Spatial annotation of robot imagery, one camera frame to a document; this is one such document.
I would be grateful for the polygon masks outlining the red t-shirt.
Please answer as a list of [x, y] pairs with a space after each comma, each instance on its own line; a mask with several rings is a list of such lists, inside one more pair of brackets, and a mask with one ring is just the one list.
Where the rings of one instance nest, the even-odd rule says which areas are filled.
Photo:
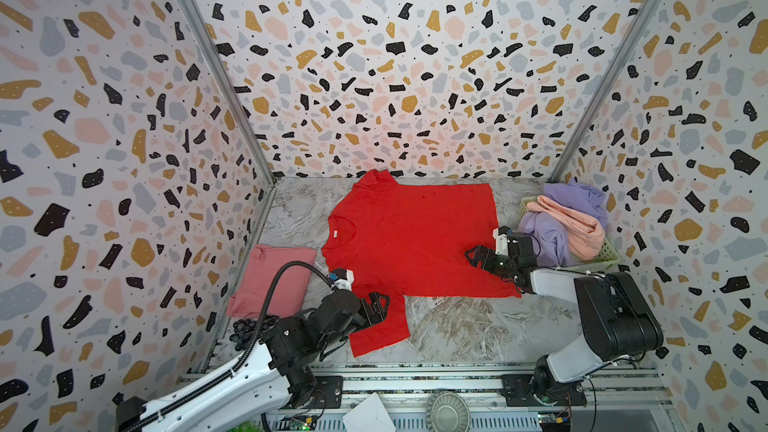
[[402, 185], [387, 171], [366, 173], [328, 218], [322, 254], [329, 269], [354, 273], [353, 291], [390, 299], [386, 319], [350, 338], [361, 357], [409, 338], [405, 299], [518, 297], [510, 282], [470, 265], [467, 251], [493, 247], [498, 228], [488, 184]]

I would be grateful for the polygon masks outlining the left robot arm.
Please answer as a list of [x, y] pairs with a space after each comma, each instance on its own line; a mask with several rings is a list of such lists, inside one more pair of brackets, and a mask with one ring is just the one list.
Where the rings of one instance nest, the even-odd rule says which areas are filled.
[[311, 365], [326, 348], [385, 321], [390, 299], [335, 290], [307, 314], [276, 320], [239, 356], [159, 399], [133, 397], [117, 408], [117, 431], [225, 431], [286, 406], [328, 406], [316, 397]]

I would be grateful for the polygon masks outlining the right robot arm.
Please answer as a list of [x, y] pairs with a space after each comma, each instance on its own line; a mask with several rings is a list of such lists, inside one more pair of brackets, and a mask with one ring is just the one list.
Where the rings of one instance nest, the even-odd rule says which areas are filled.
[[622, 360], [637, 363], [663, 345], [661, 326], [629, 273], [540, 267], [532, 236], [501, 227], [493, 237], [493, 248], [477, 245], [465, 252], [471, 266], [522, 294], [576, 305], [581, 323], [576, 339], [538, 359], [531, 373], [502, 377], [509, 406], [584, 405], [582, 383], [591, 374]]

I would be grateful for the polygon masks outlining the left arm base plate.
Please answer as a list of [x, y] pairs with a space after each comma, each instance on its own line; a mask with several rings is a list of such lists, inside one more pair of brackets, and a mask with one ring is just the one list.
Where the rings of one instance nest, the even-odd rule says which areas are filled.
[[344, 379], [341, 375], [319, 376], [310, 388], [309, 397], [300, 404], [309, 409], [340, 409]]

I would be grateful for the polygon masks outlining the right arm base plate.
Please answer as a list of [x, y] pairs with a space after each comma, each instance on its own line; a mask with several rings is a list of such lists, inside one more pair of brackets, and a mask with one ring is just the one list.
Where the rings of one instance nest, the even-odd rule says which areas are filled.
[[501, 376], [500, 394], [508, 407], [586, 406], [587, 399], [580, 383], [559, 383], [537, 378], [533, 373]]

